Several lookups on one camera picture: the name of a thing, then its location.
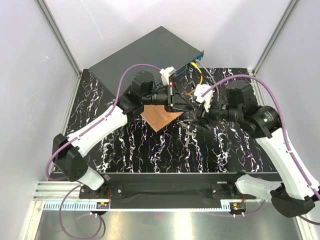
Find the dark grey network switch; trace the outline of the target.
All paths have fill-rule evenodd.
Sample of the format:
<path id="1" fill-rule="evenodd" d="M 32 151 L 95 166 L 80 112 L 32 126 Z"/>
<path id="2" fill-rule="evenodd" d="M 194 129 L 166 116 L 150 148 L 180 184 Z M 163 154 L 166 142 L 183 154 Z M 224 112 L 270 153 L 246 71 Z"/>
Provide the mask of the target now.
<path id="1" fill-rule="evenodd" d="M 174 67 L 180 74 L 190 62 L 201 60 L 203 55 L 204 51 L 160 26 L 91 66 L 89 70 L 115 96 L 121 76 L 133 65 L 149 64 L 160 70 Z"/>

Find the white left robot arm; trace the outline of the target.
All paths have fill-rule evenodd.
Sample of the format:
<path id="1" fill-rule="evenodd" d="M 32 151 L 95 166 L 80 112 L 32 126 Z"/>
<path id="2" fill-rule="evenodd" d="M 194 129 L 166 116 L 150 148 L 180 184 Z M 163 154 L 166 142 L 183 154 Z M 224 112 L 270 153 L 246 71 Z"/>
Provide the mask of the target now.
<path id="1" fill-rule="evenodd" d="M 98 142 L 143 113 L 146 105 L 163 106 L 168 113 L 194 109 L 175 85 L 176 70 L 168 67 L 159 73 L 162 87 L 154 87 L 151 72 L 140 71 L 103 114 L 68 136 L 54 138 L 51 160 L 70 182 L 86 185 L 95 197 L 103 198 L 108 193 L 107 181 L 84 159 Z"/>

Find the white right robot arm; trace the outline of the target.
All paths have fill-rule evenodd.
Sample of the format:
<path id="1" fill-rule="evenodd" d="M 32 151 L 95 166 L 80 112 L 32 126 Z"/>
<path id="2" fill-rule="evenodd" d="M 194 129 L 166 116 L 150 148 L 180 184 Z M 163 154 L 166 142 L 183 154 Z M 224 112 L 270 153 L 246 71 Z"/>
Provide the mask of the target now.
<path id="1" fill-rule="evenodd" d="M 251 195 L 272 203 L 287 218 L 309 213 L 320 193 L 320 183 L 310 174 L 289 142 L 280 111 L 259 105 L 246 80 L 229 82 L 227 102 L 213 100 L 213 88 L 198 84 L 195 100 L 201 106 L 197 118 L 205 127 L 212 121 L 236 122 L 262 147 L 280 175 L 280 181 L 259 179 L 244 172 L 232 176 L 222 189 L 232 198 Z"/>

